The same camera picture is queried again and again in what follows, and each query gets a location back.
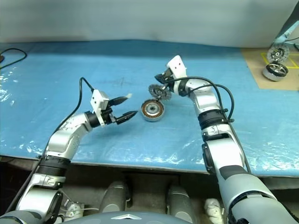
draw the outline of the yellow tape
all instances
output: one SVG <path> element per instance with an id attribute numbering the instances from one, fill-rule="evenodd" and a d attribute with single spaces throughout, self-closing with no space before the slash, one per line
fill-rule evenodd
<path id="1" fill-rule="evenodd" d="M 266 64 L 269 64 L 269 61 L 266 58 L 267 53 L 262 52 L 261 56 Z M 299 69 L 299 66 L 291 59 L 291 56 L 299 56 L 299 54 L 289 54 L 289 59 L 294 66 L 287 66 L 288 69 Z"/>

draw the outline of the blue plastic sheet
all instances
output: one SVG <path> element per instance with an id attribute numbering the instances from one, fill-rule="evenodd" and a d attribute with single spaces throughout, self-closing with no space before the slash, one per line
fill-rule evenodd
<path id="1" fill-rule="evenodd" d="M 260 90 L 239 49 L 147 41 L 1 44 L 0 48 L 12 46 L 27 51 L 28 57 L 1 70 L 2 155 L 40 155 L 53 130 L 77 104 L 80 77 L 110 98 L 132 93 L 132 98 L 114 107 L 119 116 L 138 110 L 151 98 L 147 89 L 157 83 L 154 76 L 179 54 L 189 76 L 207 77 L 232 91 L 233 125 L 252 171 L 299 174 L 298 92 Z M 21 54 L 5 56 L 1 65 Z M 79 112 L 92 109 L 90 97 L 84 88 Z M 230 108 L 225 92 L 222 97 Z M 203 141 L 191 100 L 173 95 L 164 104 L 165 116 L 159 122 L 147 122 L 137 114 L 119 126 L 94 129 L 84 137 L 73 161 L 205 172 Z"/>

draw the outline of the floor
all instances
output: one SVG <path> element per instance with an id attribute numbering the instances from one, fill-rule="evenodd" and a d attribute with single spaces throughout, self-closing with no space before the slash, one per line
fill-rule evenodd
<path id="1" fill-rule="evenodd" d="M 1 159 L 1 214 L 9 201 L 12 200 L 18 187 L 23 183 L 28 175 L 26 165 L 29 168 L 31 161 L 14 159 L 15 164 L 23 164 L 24 168 L 13 165 L 11 159 Z M 163 171 L 150 171 L 129 168 L 109 168 L 100 166 L 85 166 L 72 164 L 67 171 L 67 182 L 64 192 L 74 201 L 85 204 L 85 207 L 98 208 L 109 184 L 116 180 L 126 181 L 132 189 L 133 203 L 130 211 L 152 211 L 165 213 L 165 193 L 171 183 L 183 186 L 188 192 L 193 208 L 196 211 L 197 219 L 200 223 L 208 224 L 210 221 L 204 213 L 203 205 L 207 198 L 220 199 L 217 180 L 212 175 L 175 173 Z M 275 182 L 286 183 L 289 179 L 268 181 L 275 189 Z M 296 216 L 299 216 L 299 203 L 294 195 L 299 194 L 299 185 L 293 183 L 294 189 L 273 190 L 273 194 L 283 202 Z M 93 211 L 86 211 L 85 215 L 92 214 Z"/>

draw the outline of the metal gear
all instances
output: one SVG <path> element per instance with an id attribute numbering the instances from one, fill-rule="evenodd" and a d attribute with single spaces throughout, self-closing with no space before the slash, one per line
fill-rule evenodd
<path id="1" fill-rule="evenodd" d="M 155 122 L 163 117 L 164 105 L 156 99 L 148 99 L 141 105 L 141 112 L 144 119 Z"/>
<path id="2" fill-rule="evenodd" d="M 152 84 L 149 86 L 149 93 L 152 97 L 161 100 L 168 100 L 171 98 L 171 92 L 162 85 Z"/>
<path id="3" fill-rule="evenodd" d="M 267 59 L 271 62 L 281 63 L 285 61 L 290 54 L 290 49 L 285 44 L 273 44 L 268 50 Z"/>

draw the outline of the silver robot arm segment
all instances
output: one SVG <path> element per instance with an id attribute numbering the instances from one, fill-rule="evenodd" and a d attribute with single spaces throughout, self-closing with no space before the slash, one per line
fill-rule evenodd
<path id="1" fill-rule="evenodd" d="M 94 127 L 111 123 L 121 124 L 131 119 L 137 111 L 127 112 L 117 118 L 112 114 L 111 108 L 129 97 L 130 95 L 109 100 L 104 92 L 94 89 L 91 98 L 93 112 L 71 116 L 52 134 L 41 162 L 22 195 L 16 211 L 9 212 L 0 219 L 3 221 L 5 217 L 20 218 L 20 220 L 29 218 L 29 223 L 54 223 L 63 198 L 59 189 L 65 182 L 66 170 L 81 139 Z"/>
<path id="2" fill-rule="evenodd" d="M 187 77 L 180 56 L 170 60 L 167 68 L 156 79 L 180 96 L 186 96 L 195 88 L 209 84 L 207 81 L 188 78 L 172 82 Z M 209 173 L 217 176 L 229 223 L 297 224 L 269 189 L 244 169 L 242 146 L 212 87 L 196 89 L 188 97 L 194 104 L 202 132 L 205 166 Z"/>

